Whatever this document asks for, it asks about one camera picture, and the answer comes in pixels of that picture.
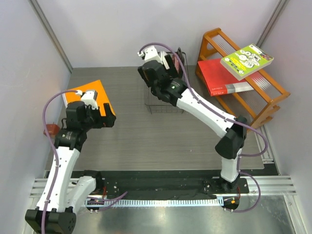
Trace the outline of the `black rimmed beige plate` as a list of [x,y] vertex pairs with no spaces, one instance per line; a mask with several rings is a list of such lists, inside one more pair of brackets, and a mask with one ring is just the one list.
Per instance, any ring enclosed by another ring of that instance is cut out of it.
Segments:
[[[182,50],[181,50],[180,47],[178,47],[176,53],[177,53],[178,57],[180,58],[180,60],[181,60],[181,62],[182,62],[182,65],[184,65],[184,56],[183,56],[183,52],[182,52]],[[179,61],[177,62],[177,71],[178,71],[179,74],[182,74],[182,73],[183,73]]]

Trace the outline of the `black wire dish rack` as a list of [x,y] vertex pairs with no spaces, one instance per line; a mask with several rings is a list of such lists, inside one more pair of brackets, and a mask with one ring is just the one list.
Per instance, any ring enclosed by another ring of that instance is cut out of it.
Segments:
[[[188,72],[188,63],[187,63],[187,56],[186,53],[183,52],[184,56],[184,66],[186,67],[186,72]],[[161,100],[159,100],[157,97],[152,95],[150,88],[145,87],[144,88],[144,105],[147,108],[147,110],[150,112],[150,114],[153,113],[184,113],[184,110],[179,109],[177,107],[172,106],[169,103],[165,103]]]

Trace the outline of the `pink polka dot plate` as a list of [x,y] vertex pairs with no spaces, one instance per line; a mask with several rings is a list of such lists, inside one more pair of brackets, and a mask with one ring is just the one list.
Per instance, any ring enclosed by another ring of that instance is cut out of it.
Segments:
[[180,73],[180,63],[179,63],[177,57],[175,55],[172,55],[172,60],[173,60],[175,69],[176,69],[177,73],[179,74]]

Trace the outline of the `white watermelon pattern plate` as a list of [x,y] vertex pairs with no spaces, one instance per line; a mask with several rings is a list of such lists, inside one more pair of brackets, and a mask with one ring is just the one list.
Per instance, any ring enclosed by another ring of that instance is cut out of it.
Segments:
[[171,56],[169,54],[167,54],[165,51],[160,51],[159,52],[159,56],[160,56],[160,59],[161,59],[161,63],[164,65],[164,67],[166,68],[166,70],[168,70],[170,68],[166,58],[167,56],[169,58],[171,58]]

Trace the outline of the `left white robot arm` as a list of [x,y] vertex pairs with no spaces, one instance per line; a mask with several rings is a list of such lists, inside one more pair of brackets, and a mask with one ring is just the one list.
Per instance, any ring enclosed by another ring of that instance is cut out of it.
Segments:
[[88,195],[100,194],[104,181],[99,171],[85,170],[77,184],[68,191],[70,178],[81,153],[87,132],[113,127],[116,116],[109,103],[97,105],[74,101],[67,105],[65,123],[54,140],[54,160],[44,191],[25,220],[37,234],[71,234],[77,213]]

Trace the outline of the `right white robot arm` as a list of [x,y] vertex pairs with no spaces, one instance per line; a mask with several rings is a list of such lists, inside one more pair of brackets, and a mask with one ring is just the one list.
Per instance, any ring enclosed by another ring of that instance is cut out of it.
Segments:
[[216,152],[221,156],[219,185],[223,191],[232,192],[238,186],[238,156],[244,146],[246,129],[234,123],[234,116],[222,113],[193,88],[187,87],[182,79],[172,76],[159,54],[140,52],[138,55],[144,60],[138,72],[151,93],[159,100],[192,114],[220,137],[215,146]]

